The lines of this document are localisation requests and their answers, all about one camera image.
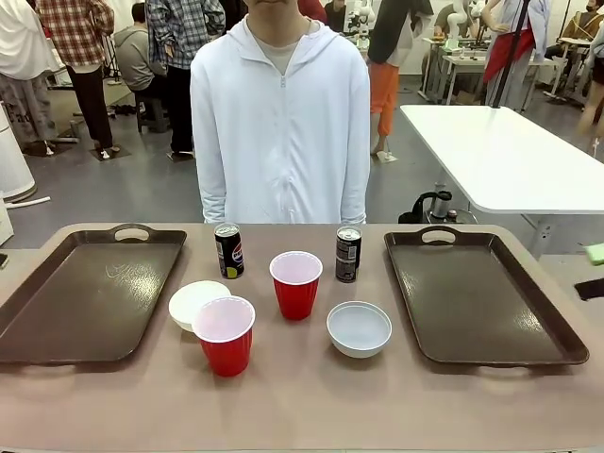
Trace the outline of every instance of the green object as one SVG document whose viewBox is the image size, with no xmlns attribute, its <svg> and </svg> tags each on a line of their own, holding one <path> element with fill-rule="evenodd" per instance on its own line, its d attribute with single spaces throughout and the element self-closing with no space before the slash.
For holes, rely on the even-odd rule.
<svg viewBox="0 0 604 453">
<path fill-rule="evenodd" d="M 585 253 L 587 253 L 587 258 L 594 266 L 604 264 L 604 243 L 586 246 Z"/>
</svg>

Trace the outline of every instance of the table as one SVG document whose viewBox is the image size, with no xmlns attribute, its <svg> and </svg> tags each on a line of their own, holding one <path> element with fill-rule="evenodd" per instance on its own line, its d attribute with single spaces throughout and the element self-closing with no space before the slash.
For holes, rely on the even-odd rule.
<svg viewBox="0 0 604 453">
<path fill-rule="evenodd" d="M 565 67 L 566 58 L 568 56 L 568 49 L 571 46 L 586 49 L 586 48 L 589 48 L 589 46 L 591 45 L 590 41 L 578 40 L 575 38 L 560 38 L 558 41 L 563 44 L 566 44 L 564 46 L 564 53 L 562 55 L 562 64 L 558 65 L 558 70 L 556 71 L 556 79 L 554 80 L 554 85 L 551 89 L 551 92 L 546 92 L 548 95 L 550 95 L 552 97 L 556 97 L 556 98 L 558 97 L 556 92 L 558 91 L 558 85 L 560 84 L 560 77 L 562 76 L 562 71 L 564 70 L 564 67 Z M 575 55 L 575 59 L 573 60 L 573 68 L 571 69 L 571 72 L 568 75 L 568 78 L 566 79 L 566 86 L 572 85 L 572 82 L 574 81 L 575 77 L 577 76 L 577 73 L 579 72 L 580 65 L 581 65 L 581 58 L 579 58 L 578 55 Z M 581 80 L 579 81 L 579 85 L 575 89 L 575 93 L 577 93 L 577 90 L 582 91 L 583 86 L 587 82 L 588 75 L 589 74 L 585 74 L 585 78 L 583 78 L 583 76 L 581 77 Z"/>
<path fill-rule="evenodd" d="M 542 216 L 529 247 L 535 257 L 545 253 L 557 215 L 604 213 L 604 165 L 513 110 L 401 110 L 443 168 L 437 190 L 449 175 L 479 210 Z"/>
<path fill-rule="evenodd" d="M 446 55 L 443 57 L 445 61 L 449 63 L 449 69 L 451 69 L 451 80 L 449 82 L 449 92 L 446 97 L 446 105 L 451 104 L 451 97 L 453 95 L 453 87 L 455 86 L 455 78 L 457 74 L 482 74 L 486 68 L 486 57 L 474 57 L 473 59 L 465 56 L 463 59 L 459 55 Z M 543 61 L 535 61 L 531 59 L 528 66 L 556 66 L 557 63 L 551 59 L 544 59 Z M 525 100 L 522 103 L 522 111 L 526 110 L 530 101 L 532 100 L 533 92 L 535 91 L 535 82 L 537 80 L 537 73 L 532 78 L 530 88 L 527 91 Z"/>
<path fill-rule="evenodd" d="M 64 228 L 28 266 L 42 262 L 70 232 L 109 227 Z M 256 307 L 252 361 L 239 377 L 218 378 L 197 341 L 167 312 L 178 287 L 221 279 L 213 228 L 151 227 L 184 229 L 188 239 L 141 349 L 131 360 L 105 368 L 0 368 L 3 445 L 57 451 L 551 451 L 604 445 L 602 336 L 502 228 L 460 226 L 503 239 L 590 348 L 586 364 L 549 376 L 424 359 L 401 308 L 383 242 L 389 231 L 422 226 L 363 226 L 361 275 L 350 284 L 334 277 L 337 226 L 242 226 L 245 273 L 225 283 Z M 268 274 L 270 259 L 292 247 L 316 254 L 325 266 L 313 314 L 300 323 L 288 323 L 279 314 Z M 27 272 L 0 284 L 0 303 Z M 327 336 L 329 310 L 355 299 L 377 303 L 393 321 L 391 341 L 372 360 L 342 356 Z"/>
</svg>

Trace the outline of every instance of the brown tray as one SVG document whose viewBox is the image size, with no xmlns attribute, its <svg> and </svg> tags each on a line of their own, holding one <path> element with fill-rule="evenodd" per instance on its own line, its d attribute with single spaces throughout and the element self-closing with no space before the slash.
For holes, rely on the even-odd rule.
<svg viewBox="0 0 604 453">
<path fill-rule="evenodd" d="M 453 242 L 426 242 L 445 231 Z M 495 234 L 429 226 L 386 247 L 422 353 L 442 363 L 584 363 L 589 351 Z"/>
<path fill-rule="evenodd" d="M 118 240 L 116 233 L 125 229 L 148 237 Z M 70 234 L 0 308 L 0 363 L 128 356 L 186 237 L 184 231 L 134 224 Z"/>
</svg>

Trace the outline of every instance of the person's hand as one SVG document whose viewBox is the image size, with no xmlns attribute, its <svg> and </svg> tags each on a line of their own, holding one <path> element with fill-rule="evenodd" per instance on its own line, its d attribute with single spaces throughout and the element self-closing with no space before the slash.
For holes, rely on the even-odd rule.
<svg viewBox="0 0 604 453">
<path fill-rule="evenodd" d="M 497 24 L 491 28 L 495 33 L 507 33 L 510 31 L 510 26 L 505 24 Z"/>
</svg>

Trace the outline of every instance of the black pants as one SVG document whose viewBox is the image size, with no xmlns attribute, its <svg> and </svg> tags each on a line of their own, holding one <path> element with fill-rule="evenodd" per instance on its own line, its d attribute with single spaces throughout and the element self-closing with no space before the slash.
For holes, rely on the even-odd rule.
<svg viewBox="0 0 604 453">
<path fill-rule="evenodd" d="M 144 90 L 137 90 L 136 92 L 144 97 L 159 99 L 161 101 L 161 106 L 164 109 L 168 109 L 168 99 L 170 96 L 168 95 L 168 79 L 166 77 L 155 75 L 147 88 Z M 148 117 L 153 118 L 153 108 L 151 105 L 147 105 L 146 102 L 144 103 L 144 111 Z"/>
<path fill-rule="evenodd" d="M 67 73 L 72 79 L 75 97 L 84 115 L 91 139 L 100 142 L 104 149 L 111 148 L 113 136 L 103 93 L 103 68 L 100 67 L 91 73 L 78 74 L 74 68 L 67 66 Z"/>
<path fill-rule="evenodd" d="M 168 115 L 172 125 L 172 150 L 193 151 L 191 71 L 168 66 Z"/>
<path fill-rule="evenodd" d="M 545 50 L 545 57 L 547 59 L 553 59 L 552 57 L 562 58 L 564 55 L 564 47 L 561 44 L 554 44 L 547 47 Z M 566 62 L 566 66 L 564 67 L 564 74 L 568 76 L 570 74 L 570 70 L 573 69 L 573 59 L 570 52 L 567 54 L 568 61 Z"/>
<path fill-rule="evenodd" d="M 167 106 L 168 101 L 168 79 L 161 75 L 155 75 L 151 84 L 144 90 L 136 91 L 142 96 L 153 97 L 155 99 L 161 99 L 161 104 Z"/>
</svg>

